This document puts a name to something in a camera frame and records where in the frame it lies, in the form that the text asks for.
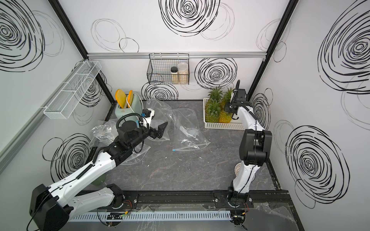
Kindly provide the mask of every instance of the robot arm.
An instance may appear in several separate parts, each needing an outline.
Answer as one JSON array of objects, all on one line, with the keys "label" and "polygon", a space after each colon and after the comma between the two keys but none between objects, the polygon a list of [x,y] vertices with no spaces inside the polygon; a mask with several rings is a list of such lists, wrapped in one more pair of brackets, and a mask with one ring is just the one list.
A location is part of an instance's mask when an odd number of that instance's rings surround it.
[{"label": "robot arm", "polygon": [[[139,128],[135,121],[120,122],[130,115],[140,119]],[[36,187],[32,192],[30,215],[41,231],[57,231],[72,218],[93,209],[109,206],[119,208],[123,205],[124,195],[115,184],[93,193],[76,196],[82,189],[102,174],[115,168],[135,151],[136,146],[144,144],[150,136],[161,138],[168,124],[158,126],[158,130],[150,127],[154,110],[144,109],[142,114],[131,113],[117,122],[118,136],[114,142],[94,156],[93,160],[68,177],[45,187]]]},{"label": "robot arm", "polygon": [[245,89],[239,89],[239,83],[240,80],[230,103],[225,104],[225,111],[237,114],[245,129],[239,147],[240,170],[233,180],[233,190],[245,194],[249,192],[257,170],[269,160],[272,134],[258,122],[252,105],[247,101]]}]

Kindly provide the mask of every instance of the pineapple crown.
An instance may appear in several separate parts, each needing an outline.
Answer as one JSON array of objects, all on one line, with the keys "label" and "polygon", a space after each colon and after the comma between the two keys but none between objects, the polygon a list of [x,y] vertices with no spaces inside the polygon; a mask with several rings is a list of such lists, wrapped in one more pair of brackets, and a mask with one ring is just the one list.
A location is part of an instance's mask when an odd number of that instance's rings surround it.
[{"label": "pineapple crown", "polygon": [[222,100],[224,102],[229,102],[231,100],[231,94],[234,90],[232,88],[228,88],[228,90],[225,92],[225,94],[223,95],[223,98]]},{"label": "pineapple crown", "polygon": [[219,101],[222,98],[222,91],[221,91],[221,88],[219,88],[219,87],[213,88],[208,93],[209,93],[208,95],[209,95],[210,99],[214,99],[216,101]]},{"label": "pineapple crown", "polygon": [[221,113],[220,101],[216,101],[214,99],[209,99],[208,100],[208,106],[206,108],[206,112],[209,115],[218,116]]}]

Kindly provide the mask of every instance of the black frame corner post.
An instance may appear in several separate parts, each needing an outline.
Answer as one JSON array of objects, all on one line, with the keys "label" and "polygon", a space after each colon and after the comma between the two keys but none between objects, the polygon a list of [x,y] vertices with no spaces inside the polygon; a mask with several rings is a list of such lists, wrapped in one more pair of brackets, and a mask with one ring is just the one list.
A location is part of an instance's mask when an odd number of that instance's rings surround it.
[{"label": "black frame corner post", "polygon": [[260,81],[260,79],[261,79],[261,77],[262,77],[262,75],[263,75],[263,73],[264,73],[264,71],[267,67],[267,64],[269,63],[269,61],[271,59],[271,56],[273,55],[273,53],[276,49],[276,46],[279,43],[280,37],[282,36],[282,34],[285,30],[285,27],[288,24],[288,22],[290,20],[290,17],[292,16],[293,11],[296,8],[298,2],[299,2],[299,0],[289,0],[289,3],[288,3],[288,5],[287,5],[287,7],[284,11],[283,17],[280,20],[280,23],[279,23],[279,25],[278,25],[278,27],[275,31],[275,34],[272,37],[269,48],[267,49],[266,58],[265,58],[265,60],[262,61],[261,65],[259,66],[257,74],[256,74],[256,76],[253,80],[253,83],[250,86],[250,89],[248,91],[248,101],[250,101],[254,91],[256,90],[258,82]]},{"label": "black frame corner post", "polygon": [[[48,0],[48,1],[50,3],[51,7],[54,9],[55,13],[57,14],[59,20],[62,22],[65,30],[67,31],[68,35],[71,37],[74,45],[77,47],[77,49],[80,52],[81,56],[84,59],[88,59],[87,50],[84,47],[84,45],[82,44],[82,42],[81,42],[80,38],[78,37],[76,31],[74,30],[71,22],[69,21],[67,15],[65,14],[62,6],[59,3],[59,1],[58,0]],[[114,100],[112,94],[110,93],[107,85],[104,83],[104,81],[103,81],[100,73],[98,73],[98,75],[96,76],[95,79],[99,83],[99,86],[103,90],[104,94],[107,96],[109,102],[111,104],[114,104],[114,101],[115,100]]]}]

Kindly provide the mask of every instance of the jar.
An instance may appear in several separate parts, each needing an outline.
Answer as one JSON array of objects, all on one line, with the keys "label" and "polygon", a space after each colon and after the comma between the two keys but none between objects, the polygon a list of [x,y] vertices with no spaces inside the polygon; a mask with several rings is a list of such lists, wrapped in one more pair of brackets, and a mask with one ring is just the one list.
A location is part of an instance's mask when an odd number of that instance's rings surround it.
[{"label": "jar", "polygon": [[177,67],[171,67],[171,78],[172,78],[172,84],[179,84],[179,78],[177,73]]},{"label": "jar", "polygon": [[189,65],[185,62],[181,62],[177,65],[179,84],[189,84]]}]

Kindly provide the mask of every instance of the white wire shelf basket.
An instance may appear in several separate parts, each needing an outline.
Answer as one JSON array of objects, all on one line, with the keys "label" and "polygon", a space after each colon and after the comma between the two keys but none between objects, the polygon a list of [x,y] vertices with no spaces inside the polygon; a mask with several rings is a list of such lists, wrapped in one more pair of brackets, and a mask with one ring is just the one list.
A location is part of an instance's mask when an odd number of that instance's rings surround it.
[{"label": "white wire shelf basket", "polygon": [[230,123],[208,123],[206,122],[206,104],[209,98],[203,98],[203,122],[204,128],[212,128],[212,129],[231,129],[231,130],[245,130],[242,122],[240,119],[231,120]]},{"label": "white wire shelf basket", "polygon": [[44,110],[50,119],[68,119],[101,70],[98,61],[86,60]]}]

